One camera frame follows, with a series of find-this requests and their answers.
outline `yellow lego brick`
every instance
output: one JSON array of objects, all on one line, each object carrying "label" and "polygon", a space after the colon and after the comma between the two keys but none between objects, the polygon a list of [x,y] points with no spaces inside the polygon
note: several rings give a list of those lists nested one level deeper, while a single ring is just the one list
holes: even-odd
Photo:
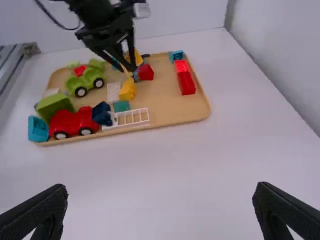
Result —
[{"label": "yellow lego brick", "polygon": [[134,99],[137,89],[135,81],[132,77],[129,77],[122,85],[122,88],[119,92],[120,101],[130,101]]},{"label": "yellow lego brick", "polygon": [[[143,58],[141,57],[140,53],[138,52],[138,50],[136,48],[134,49],[134,56],[135,56],[135,64],[136,64],[136,66],[139,66],[144,62]],[[129,54],[125,55],[125,60],[127,60],[130,63]]]}]

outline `toy car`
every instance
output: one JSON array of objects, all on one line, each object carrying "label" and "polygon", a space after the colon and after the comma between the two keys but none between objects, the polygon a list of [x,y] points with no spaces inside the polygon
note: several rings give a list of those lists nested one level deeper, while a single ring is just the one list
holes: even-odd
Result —
[{"label": "toy car", "polygon": [[103,61],[91,59],[88,65],[73,68],[73,73],[65,81],[65,88],[70,95],[82,98],[90,89],[100,89],[104,86],[104,70]]},{"label": "toy car", "polygon": [[83,106],[76,113],[67,109],[59,110],[49,124],[49,135],[57,140],[74,135],[95,133],[99,125],[92,120],[92,107]]}]

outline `red block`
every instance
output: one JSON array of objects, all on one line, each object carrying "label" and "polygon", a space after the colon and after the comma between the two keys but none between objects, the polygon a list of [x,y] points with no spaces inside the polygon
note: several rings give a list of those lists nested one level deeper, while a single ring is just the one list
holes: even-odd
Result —
[{"label": "red block", "polygon": [[138,72],[140,80],[151,81],[154,79],[154,71],[152,70],[149,63],[143,64],[139,67]]},{"label": "red block", "polygon": [[190,72],[186,60],[174,60],[173,62],[177,73]]},{"label": "red block", "polygon": [[192,95],[196,93],[196,85],[189,71],[178,72],[178,82],[182,95]]},{"label": "red block", "polygon": [[79,78],[84,74],[84,71],[86,70],[86,66],[78,66],[73,69],[74,74]]}]

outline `wooden tray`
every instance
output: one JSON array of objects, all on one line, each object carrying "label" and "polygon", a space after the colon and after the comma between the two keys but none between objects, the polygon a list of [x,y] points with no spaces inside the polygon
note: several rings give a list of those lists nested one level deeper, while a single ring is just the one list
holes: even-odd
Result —
[{"label": "wooden tray", "polygon": [[[127,127],[127,128],[111,128],[102,131],[101,129],[91,135],[73,136],[66,139],[55,140],[50,138],[47,142],[37,143],[39,146],[50,146],[57,144],[65,144],[80,140],[88,140],[98,137],[110,136],[121,133],[128,133],[138,130],[153,129],[158,127],[184,124],[196,122],[206,119],[211,113],[209,101],[199,82],[198,77],[194,73],[188,57],[186,60],[189,64],[191,75],[196,85],[196,92],[193,95],[182,96],[177,80],[177,72],[175,66],[170,62],[168,54],[158,53],[152,54],[146,59],[154,71],[154,80],[139,81],[136,83],[137,94],[131,100],[130,109],[148,108],[150,125]],[[65,91],[65,80],[70,74],[70,70],[66,67],[59,68],[50,76],[47,89],[59,88]],[[125,81],[127,79],[124,73],[112,70],[112,66],[106,63],[107,83],[116,81]],[[82,106],[94,107],[101,101],[107,102],[107,84],[101,89],[93,89],[89,91],[85,97],[70,97],[76,109]]]}]

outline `white tabletop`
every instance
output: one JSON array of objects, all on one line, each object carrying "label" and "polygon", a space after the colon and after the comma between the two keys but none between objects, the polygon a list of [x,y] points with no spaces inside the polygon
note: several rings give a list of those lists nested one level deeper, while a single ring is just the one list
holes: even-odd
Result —
[{"label": "white tabletop", "polygon": [[184,50],[211,116],[38,147],[27,139],[27,118],[50,74],[92,53],[35,56],[1,110],[0,212],[62,183],[69,192],[65,240],[248,240],[263,239],[251,199],[258,181],[320,208],[319,138],[229,33],[146,38],[137,47]]}]

